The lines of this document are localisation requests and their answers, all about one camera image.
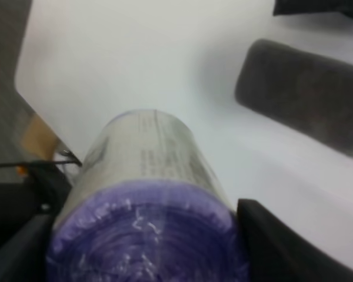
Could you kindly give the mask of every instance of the black cable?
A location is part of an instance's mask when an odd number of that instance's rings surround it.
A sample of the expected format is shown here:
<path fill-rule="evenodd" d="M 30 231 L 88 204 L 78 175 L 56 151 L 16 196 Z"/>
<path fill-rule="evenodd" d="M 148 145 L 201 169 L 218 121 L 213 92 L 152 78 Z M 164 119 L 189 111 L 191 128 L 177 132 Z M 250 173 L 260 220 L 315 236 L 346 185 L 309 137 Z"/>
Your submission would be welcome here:
<path fill-rule="evenodd" d="M 60 160 L 60 161 L 38 161 L 38 162 L 17 162 L 17 163 L 0 163 L 0 169 L 5 167 L 16 167 L 16 166 L 24 166 L 24 167 L 39 167 L 39 166 L 49 166 L 49 165 L 67 165 L 69 163 L 76 164 L 81 166 L 81 163 L 76 160 Z"/>

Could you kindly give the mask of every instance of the purple roll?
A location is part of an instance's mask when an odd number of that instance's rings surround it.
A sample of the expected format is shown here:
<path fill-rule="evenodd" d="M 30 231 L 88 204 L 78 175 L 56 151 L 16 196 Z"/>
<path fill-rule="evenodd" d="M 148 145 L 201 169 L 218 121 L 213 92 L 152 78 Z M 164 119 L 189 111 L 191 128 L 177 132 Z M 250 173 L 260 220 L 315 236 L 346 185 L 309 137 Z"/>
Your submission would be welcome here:
<path fill-rule="evenodd" d="M 49 281 L 245 282 L 234 214 L 187 127 L 121 115 L 89 151 L 58 217 Z"/>

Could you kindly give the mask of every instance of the white surface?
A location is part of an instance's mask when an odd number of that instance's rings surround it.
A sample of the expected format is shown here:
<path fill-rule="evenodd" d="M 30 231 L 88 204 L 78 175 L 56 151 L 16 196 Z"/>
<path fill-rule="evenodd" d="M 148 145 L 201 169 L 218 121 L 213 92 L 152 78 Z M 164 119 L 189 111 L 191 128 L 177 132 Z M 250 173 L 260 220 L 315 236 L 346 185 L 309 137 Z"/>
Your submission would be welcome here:
<path fill-rule="evenodd" d="M 353 63 L 353 21 L 273 18 L 266 0 L 35 0 L 16 87 L 75 154 L 130 109 L 185 122 L 233 206 L 259 200 L 353 268 L 353 159 L 238 105 L 250 44 Z"/>

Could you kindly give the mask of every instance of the black foam block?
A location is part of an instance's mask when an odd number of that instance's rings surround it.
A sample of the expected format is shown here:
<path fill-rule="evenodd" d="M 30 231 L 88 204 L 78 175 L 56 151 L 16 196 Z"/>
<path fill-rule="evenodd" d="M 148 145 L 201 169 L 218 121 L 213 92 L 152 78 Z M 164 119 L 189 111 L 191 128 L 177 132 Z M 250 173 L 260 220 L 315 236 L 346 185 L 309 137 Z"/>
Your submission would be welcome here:
<path fill-rule="evenodd" d="M 239 103 L 353 156 L 353 65 L 260 40 L 239 76 Z"/>
<path fill-rule="evenodd" d="M 341 12 L 353 18 L 353 0 L 276 0 L 274 15 Z"/>

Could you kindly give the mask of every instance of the dark gray floor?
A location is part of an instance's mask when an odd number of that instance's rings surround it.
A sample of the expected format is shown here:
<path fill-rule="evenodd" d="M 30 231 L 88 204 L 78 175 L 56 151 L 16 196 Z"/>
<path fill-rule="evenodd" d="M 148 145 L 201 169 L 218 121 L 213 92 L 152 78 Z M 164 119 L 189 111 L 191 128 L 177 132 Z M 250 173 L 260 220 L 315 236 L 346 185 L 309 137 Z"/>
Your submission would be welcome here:
<path fill-rule="evenodd" d="M 14 88 L 30 0 L 0 0 L 0 162 L 28 159 L 20 146 L 32 109 Z M 19 181 L 13 169 L 0 170 L 0 182 Z"/>

